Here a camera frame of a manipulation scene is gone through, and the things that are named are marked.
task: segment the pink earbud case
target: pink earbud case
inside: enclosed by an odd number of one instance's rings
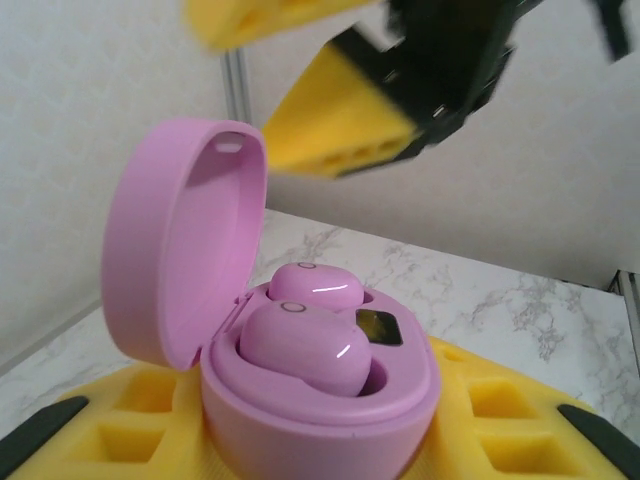
[[[248,125],[155,128],[107,223],[109,331],[133,358],[200,364],[209,431],[241,478],[396,478],[440,395],[429,343],[407,308],[343,269],[285,265],[246,290],[266,179]]]

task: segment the white wall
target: white wall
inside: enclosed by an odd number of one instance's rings
[[[108,204],[150,126],[224,117],[182,0],[0,0],[0,365],[96,301]]]
[[[640,48],[640,1],[626,3]],[[339,182],[272,178],[269,205],[595,286],[640,271],[640,51],[608,66],[588,7],[547,0],[525,17],[497,98],[447,142]],[[249,48],[257,122],[363,18],[380,30],[366,8]]]

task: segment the earbud charging case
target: earbud charging case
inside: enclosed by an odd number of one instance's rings
[[[238,354],[243,322],[271,301],[268,284],[246,291],[262,230],[265,157],[261,134],[231,121],[171,120],[143,140],[106,228],[109,332],[130,357],[181,371],[200,364],[212,440],[240,478],[396,478],[419,448],[441,388],[408,309],[366,290],[362,308],[395,316],[403,342],[371,344],[359,397],[318,391]],[[356,310],[338,314],[355,322]]]

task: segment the black strip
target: black strip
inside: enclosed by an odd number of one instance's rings
[[[640,447],[607,420],[573,405],[558,411],[629,480],[640,480]]]
[[[89,404],[87,397],[72,397],[34,413],[0,440],[0,480],[5,480]]]

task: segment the black gripper frame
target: black gripper frame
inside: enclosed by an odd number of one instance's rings
[[[623,0],[589,1],[600,14],[611,58],[629,53]],[[540,3],[389,0],[388,29],[401,39],[395,46],[381,52],[356,27],[333,38],[331,44],[416,126],[416,138],[404,151],[364,169],[417,156],[485,106],[514,52],[508,39],[516,22]]]

